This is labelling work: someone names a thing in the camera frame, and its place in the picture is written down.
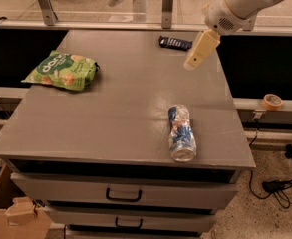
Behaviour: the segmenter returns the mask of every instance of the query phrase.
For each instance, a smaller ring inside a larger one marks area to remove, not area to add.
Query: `gray cabinet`
[[[160,35],[192,32],[70,31],[58,51],[95,59],[83,92],[33,86],[0,134],[12,180],[45,205],[68,239],[198,238],[217,222],[255,163],[216,52],[200,68]],[[197,157],[168,150],[168,109],[190,111]]]

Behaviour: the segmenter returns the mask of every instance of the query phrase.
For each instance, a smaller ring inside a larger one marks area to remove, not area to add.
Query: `gray table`
[[[0,133],[0,157],[171,167],[255,166],[218,56],[194,71],[186,52],[160,35],[196,33],[70,31],[58,51],[95,59],[101,69],[81,93],[33,86]],[[168,151],[167,110],[185,104],[197,143],[190,163]]]

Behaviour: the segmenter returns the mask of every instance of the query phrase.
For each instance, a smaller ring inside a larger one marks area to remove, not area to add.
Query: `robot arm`
[[[195,69],[220,43],[220,36],[238,29],[253,29],[257,13],[284,0],[212,0],[203,8],[205,24],[209,27],[199,33],[188,52],[184,66]]]
[[[257,13],[284,0],[212,0],[203,8],[205,24],[220,35],[230,35],[250,24]]]

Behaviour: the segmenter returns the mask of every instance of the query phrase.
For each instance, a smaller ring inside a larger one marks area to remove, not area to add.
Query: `snack bag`
[[[98,68],[92,59],[52,51],[22,82],[81,91],[91,83]]]

